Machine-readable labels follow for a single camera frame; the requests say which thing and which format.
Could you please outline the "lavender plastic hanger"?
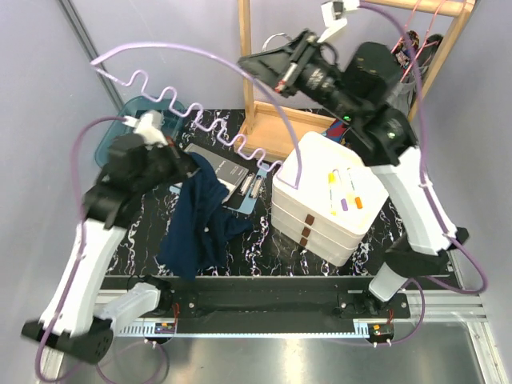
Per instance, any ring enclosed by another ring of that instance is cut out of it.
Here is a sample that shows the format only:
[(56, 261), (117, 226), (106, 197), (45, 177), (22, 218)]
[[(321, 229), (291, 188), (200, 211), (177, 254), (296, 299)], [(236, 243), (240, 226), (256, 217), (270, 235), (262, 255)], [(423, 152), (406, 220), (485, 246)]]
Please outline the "lavender plastic hanger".
[[(90, 64), (92, 65), (92, 67), (94, 68), (94, 70), (96, 72), (98, 72), (99, 74), (103, 75), (104, 77), (108, 78), (109, 80), (112, 80), (112, 81), (116, 82), (117, 84), (119, 84), (121, 86), (124, 86), (124, 87), (131, 87), (133, 85), (133, 83), (135, 82), (135, 79), (139, 75), (141, 75), (142, 78), (143, 78), (143, 80), (142, 80), (143, 83), (142, 83), (142, 87), (140, 89), (140, 95), (143, 96), (144, 98), (150, 100), (151, 102), (161, 102), (162, 100), (168, 98), (169, 101), (170, 101), (169, 104), (167, 105), (168, 111), (173, 113), (173, 114), (175, 114), (175, 115), (177, 115), (177, 116), (179, 116), (180, 118), (188, 117), (193, 110), (197, 110), (197, 111), (203, 112), (204, 111), (204, 107), (203, 107), (203, 105), (201, 103), (198, 103), (198, 102), (194, 102), (194, 103), (190, 104), (188, 109), (186, 110), (186, 112), (180, 112), (179, 110), (176, 110), (174, 108), (174, 104), (175, 104), (175, 102), (177, 100), (178, 92), (172, 86), (165, 87), (161, 91), (160, 95), (157, 96), (156, 98), (151, 96), (150, 94), (148, 94), (146, 92), (146, 86), (147, 86), (147, 84), (148, 84), (148, 82), (150, 80), (150, 76), (144, 70), (136, 70), (135, 72), (132, 73), (132, 75), (130, 77), (130, 80), (128, 82), (124, 82), (124, 81), (120, 80), (119, 78), (116, 78), (112, 74), (106, 72), (105, 70), (102, 70), (101, 68), (99, 68), (100, 64), (103, 64), (107, 59), (112, 58), (113, 56), (115, 56), (117, 54), (120, 54), (121, 52), (124, 52), (124, 51), (138, 50), (138, 49), (160, 49), (160, 48), (184, 51), (184, 52), (187, 52), (187, 53), (196, 54), (198, 56), (202, 56), (204, 58), (208, 58), (209, 60), (218, 62), (219, 64), (223, 65), (224, 67), (227, 67), (230, 70), (232, 70), (233, 72), (235, 72), (235, 73), (239, 74), (240, 76), (244, 77), (245, 80), (248, 80), (249, 82), (252, 83), (252, 85), (254, 85), (257, 88), (259, 88), (259, 90), (266, 96), (267, 101), (269, 101), (270, 104), (272, 105), (271, 109), (273, 109), (275, 112), (278, 112), (278, 116), (281, 118), (281, 120), (285, 124), (285, 127), (286, 127), (286, 129), (288, 131), (288, 134), (289, 134), (289, 136), (290, 136), (290, 138), (292, 140), (292, 143), (293, 143), (293, 146), (294, 146), (294, 151), (295, 151), (295, 156), (296, 156), (296, 159), (297, 159), (297, 162), (298, 162), (298, 170), (296, 171), (296, 176), (295, 176), (294, 184), (292, 184), (291, 182), (286, 181), (285, 179), (283, 179), (283, 178), (281, 178), (279, 176), (279, 174), (282, 172), (282, 169), (280, 169), (278, 171), (276, 176), (278, 176), (278, 180), (279, 181), (284, 182), (286, 185), (288, 185), (288, 186), (290, 186), (290, 187), (292, 187), (294, 189), (298, 189), (299, 183), (300, 183), (300, 180), (301, 180), (301, 176), (302, 176), (302, 156), (301, 156), (301, 151), (300, 151), (299, 146), (298, 146), (298, 137), (297, 137), (296, 133), (294, 132), (294, 129), (293, 129), (292, 125), (291, 125), (291, 122), (290, 122), (289, 118), (286, 116), (286, 113), (285, 113), (283, 107), (281, 107), (278, 104), (278, 102), (275, 99), (275, 97), (272, 96), (270, 94), (270, 92), (267, 91), (258, 80), (256, 80), (255, 78), (251, 77), (247, 72), (245, 72), (244, 70), (239, 68), (237, 65), (235, 65), (232, 62), (229, 62), (226, 59), (221, 58), (221, 57), (219, 57), (219, 56), (217, 56), (215, 54), (212, 54), (211, 52), (208, 52), (206, 50), (202, 50), (202, 49), (199, 49), (199, 48), (196, 48), (196, 47), (187, 46), (187, 45), (178, 44), (178, 43), (170, 43), (170, 42), (131, 42), (131, 43), (127, 43), (127, 44), (122, 44), (120, 46), (116, 46), (115, 48), (113, 48), (111, 50), (108, 50), (106, 53), (101, 54), (101, 55), (99, 55), (96, 58), (93, 58), (90, 61)], [(206, 126), (202, 125), (201, 123), (197, 122), (197, 119), (194, 120), (194, 124), (196, 125), (196, 127), (199, 128), (200, 130), (202, 130), (203, 132), (206, 132), (206, 133), (209, 133), (209, 132), (213, 131), (215, 129), (216, 125), (219, 124), (219, 123), (220, 123), (220, 119), (217, 119), (217, 120), (214, 120), (214, 122), (212, 124), (210, 124), (210, 126), (206, 127)], [(241, 143), (242, 145), (237, 150), (237, 153), (243, 159), (245, 159), (245, 160), (252, 160), (252, 159), (254, 159), (255, 157), (257, 157), (259, 155), (260, 157), (259, 157), (259, 159), (257, 161), (257, 166), (260, 169), (263, 169), (264, 171), (269, 171), (270, 172), (273, 169), (275, 169), (277, 166), (282, 167), (283, 161), (277, 160), (277, 161), (274, 161), (268, 168), (265, 168), (265, 167), (262, 168), (263, 163), (266, 160), (265, 157), (266, 157), (266, 155), (268, 153), (267, 153), (266, 150), (264, 150), (261, 147), (257, 147), (249, 155), (244, 154), (242, 152), (242, 149), (244, 149), (244, 147), (248, 143), (248, 139), (249, 138), (248, 138), (247, 135), (245, 135), (245, 134), (237, 134), (237, 135), (235, 135), (231, 139), (230, 142), (223, 141), (222, 135), (223, 134), (219, 131), (218, 132), (217, 140), (221, 144), (223, 144), (224, 146), (233, 147), (234, 144), (237, 143), (237, 141), (239, 139), (242, 140), (242, 143)]]

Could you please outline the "navy blue mesh shorts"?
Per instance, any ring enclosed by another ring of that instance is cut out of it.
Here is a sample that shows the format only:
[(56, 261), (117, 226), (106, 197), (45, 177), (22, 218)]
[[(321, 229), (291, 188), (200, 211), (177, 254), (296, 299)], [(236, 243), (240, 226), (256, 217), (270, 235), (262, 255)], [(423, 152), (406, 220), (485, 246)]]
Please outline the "navy blue mesh shorts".
[(190, 157), (198, 171), (182, 184), (157, 260), (173, 275), (193, 281), (200, 270), (224, 267), (227, 243), (251, 231), (253, 225), (222, 206), (228, 189), (211, 164), (199, 154), (191, 153)]

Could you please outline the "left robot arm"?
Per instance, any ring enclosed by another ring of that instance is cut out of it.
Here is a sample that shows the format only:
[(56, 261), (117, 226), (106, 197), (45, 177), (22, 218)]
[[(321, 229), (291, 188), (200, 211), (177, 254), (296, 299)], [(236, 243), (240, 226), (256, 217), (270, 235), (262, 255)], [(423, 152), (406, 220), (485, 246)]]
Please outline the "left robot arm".
[(144, 276), (123, 295), (96, 311), (94, 305), (114, 252), (142, 209), (142, 196), (162, 183), (180, 183), (198, 167), (162, 133), (125, 134), (108, 149), (108, 161), (83, 197), (85, 219), (58, 288), (23, 337), (43, 342), (81, 362), (97, 364), (113, 338), (144, 314), (167, 315), (171, 285)]

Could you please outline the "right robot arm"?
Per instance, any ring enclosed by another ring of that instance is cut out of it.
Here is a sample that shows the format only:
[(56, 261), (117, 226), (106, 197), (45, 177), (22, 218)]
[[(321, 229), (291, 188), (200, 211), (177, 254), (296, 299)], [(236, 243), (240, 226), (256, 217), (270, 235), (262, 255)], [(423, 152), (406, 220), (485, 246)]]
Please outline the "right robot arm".
[(385, 251), (384, 263), (358, 300), (364, 312), (377, 318), (418, 272), (439, 274), (449, 251), (463, 245), (469, 233), (439, 206), (413, 128), (387, 102), (402, 76), (395, 56), (381, 43), (364, 42), (340, 70), (322, 56), (322, 49), (330, 47), (304, 30), (286, 45), (242, 56), (237, 64), (284, 98), (301, 92), (346, 123), (350, 148), (385, 187), (405, 233)]

